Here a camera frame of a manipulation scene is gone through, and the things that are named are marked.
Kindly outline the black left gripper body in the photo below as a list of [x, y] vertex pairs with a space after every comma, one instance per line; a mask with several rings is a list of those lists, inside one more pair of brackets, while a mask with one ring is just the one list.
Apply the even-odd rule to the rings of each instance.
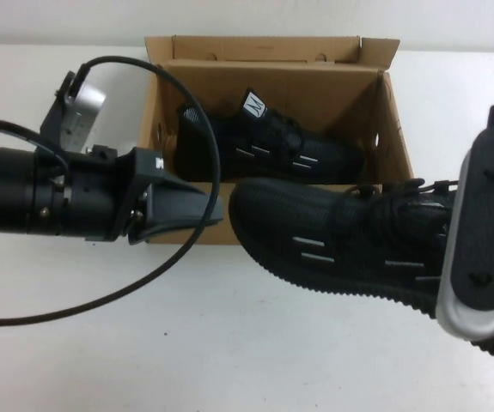
[[114, 241], [137, 235], [147, 223], [151, 186], [162, 179], [162, 153], [133, 148], [119, 155], [94, 145], [71, 159], [70, 195], [65, 201], [65, 235]]

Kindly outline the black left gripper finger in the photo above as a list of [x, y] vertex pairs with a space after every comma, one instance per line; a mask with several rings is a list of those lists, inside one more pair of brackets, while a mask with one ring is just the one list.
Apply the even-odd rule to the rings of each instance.
[[150, 217], [202, 217], [209, 205], [209, 192], [164, 169], [154, 171], [149, 182]]
[[146, 216], [139, 224], [139, 228], [131, 230], [131, 241], [146, 241], [165, 233], [173, 233], [180, 230], [195, 229], [201, 221], [200, 217], [191, 216], [189, 219], [175, 219], [169, 221], [156, 221]]

